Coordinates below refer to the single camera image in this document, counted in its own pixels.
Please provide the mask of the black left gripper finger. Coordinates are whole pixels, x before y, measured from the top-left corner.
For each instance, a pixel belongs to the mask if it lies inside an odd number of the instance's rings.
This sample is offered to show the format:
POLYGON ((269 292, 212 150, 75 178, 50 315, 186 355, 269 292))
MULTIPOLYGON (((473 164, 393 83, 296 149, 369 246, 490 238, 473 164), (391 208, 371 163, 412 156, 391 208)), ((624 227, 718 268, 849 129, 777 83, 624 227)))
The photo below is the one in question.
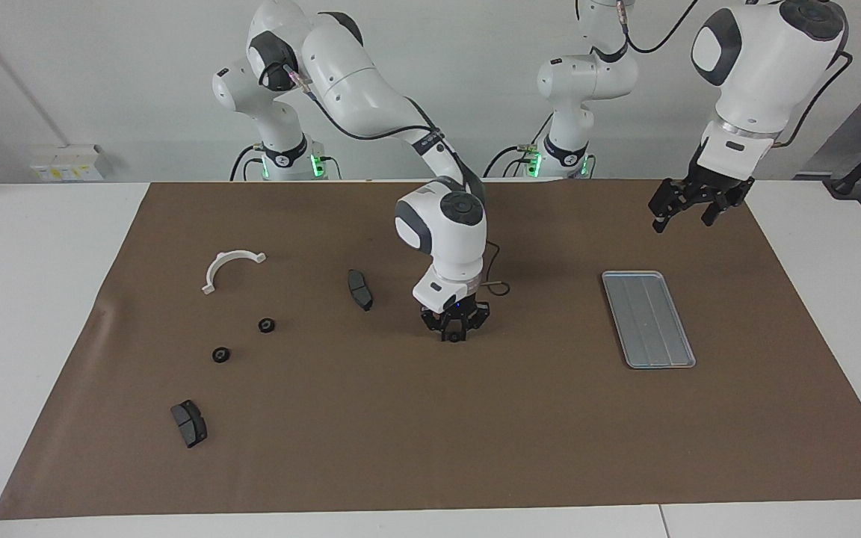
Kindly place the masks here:
POLYGON ((653 215, 652 228, 656 234, 663 234, 670 219, 690 207, 691 201, 683 188, 672 178, 663 179, 648 203, 653 215))
POLYGON ((728 190, 725 193, 715 194, 701 215, 701 221, 707 227, 713 226, 720 215, 729 208, 735 208, 744 203, 745 197, 744 190, 728 190))

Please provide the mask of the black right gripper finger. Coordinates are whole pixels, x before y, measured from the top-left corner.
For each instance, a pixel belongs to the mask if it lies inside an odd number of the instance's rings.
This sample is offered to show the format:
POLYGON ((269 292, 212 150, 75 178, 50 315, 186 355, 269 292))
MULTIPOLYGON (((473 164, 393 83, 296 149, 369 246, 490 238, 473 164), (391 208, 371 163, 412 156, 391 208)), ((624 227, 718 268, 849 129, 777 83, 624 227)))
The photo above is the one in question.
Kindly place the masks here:
POLYGON ((491 307, 488 302, 461 302, 458 303, 458 341, 465 341, 471 330, 478 330, 487 321, 491 307))
POLYGON ((435 313, 431 309, 421 309, 421 320, 424 321, 428 330, 440 334, 441 341, 450 341, 450 333, 446 328, 450 324, 450 314, 447 312, 435 313))

